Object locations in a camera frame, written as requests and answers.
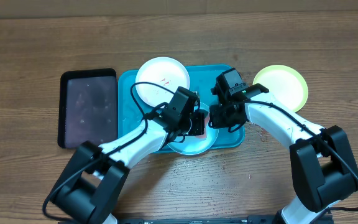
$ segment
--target plate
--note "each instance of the plate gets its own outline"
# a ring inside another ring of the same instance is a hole
[[[190,87],[190,77],[186,68],[177,60],[168,57],[153,58],[144,63],[136,75],[135,82],[151,82],[176,92],[179,86]],[[140,84],[136,86],[139,97],[149,106],[169,102],[172,94],[158,86]]]
[[[218,138],[219,130],[213,129],[208,126],[209,121],[209,106],[204,103],[201,103],[200,109],[207,111],[208,115],[205,117],[204,125],[204,134],[201,136],[187,136],[185,141],[182,143],[179,142],[170,142],[168,146],[177,153],[183,155],[196,155],[208,150]],[[183,137],[177,137],[175,141],[181,141]]]
[[[305,79],[295,69],[285,65],[271,65],[262,69],[254,78],[254,85],[262,84],[290,110],[297,112],[309,95]]]

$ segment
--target blue placemat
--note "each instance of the blue placemat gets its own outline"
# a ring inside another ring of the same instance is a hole
[[[190,76],[190,90],[197,91],[200,95],[201,102],[210,106],[218,102],[218,97],[212,95],[211,89],[215,86],[216,77],[231,67],[225,64],[216,65],[193,65],[186,66]],[[118,80],[118,137],[131,132],[138,127],[142,114],[136,107],[131,98],[131,85],[135,83],[138,70],[128,70],[124,72]],[[149,112],[152,107],[145,104],[136,93],[134,95],[145,113]],[[229,133],[227,128],[220,129],[219,135],[211,149],[224,149],[236,147],[241,144],[245,138],[244,127],[240,130]],[[158,152],[173,152],[168,146],[165,146]]]

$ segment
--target robotic arm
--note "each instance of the robotic arm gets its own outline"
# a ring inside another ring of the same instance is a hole
[[[236,130],[232,130],[233,127],[252,122],[266,129],[290,150],[296,197],[278,213],[275,223],[310,223],[324,209],[358,190],[358,182],[347,167],[317,141],[317,138],[326,141],[358,176],[349,141],[341,128],[324,129],[305,120],[283,106],[264,86],[247,86],[234,68],[222,73],[216,81],[212,93],[218,96],[219,104],[210,106],[209,126],[229,128],[228,131],[233,132]],[[50,201],[78,223],[116,224],[111,211],[129,169],[177,136],[203,134],[204,115],[194,110],[194,106],[199,104],[200,100],[194,93],[179,87],[160,114],[155,111],[146,114],[140,126],[125,136],[99,147],[84,143],[57,180],[49,195]],[[140,138],[116,151],[136,136]],[[321,167],[319,156],[331,156],[331,162]],[[101,179],[98,187],[82,178],[81,173],[77,174],[91,162],[95,165],[85,171]]]

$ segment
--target wood grain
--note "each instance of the wood grain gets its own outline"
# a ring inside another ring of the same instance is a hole
[[[299,114],[345,129],[358,163],[358,11],[0,20],[0,223],[54,223],[41,204],[73,153],[57,146],[60,75],[106,67],[121,74],[158,56],[226,63],[248,83],[267,65],[297,69],[309,86]],[[247,124],[235,149],[142,160],[114,213],[273,214],[293,197],[288,151]],[[341,205],[358,206],[358,193]],[[358,213],[334,219],[354,223]]]

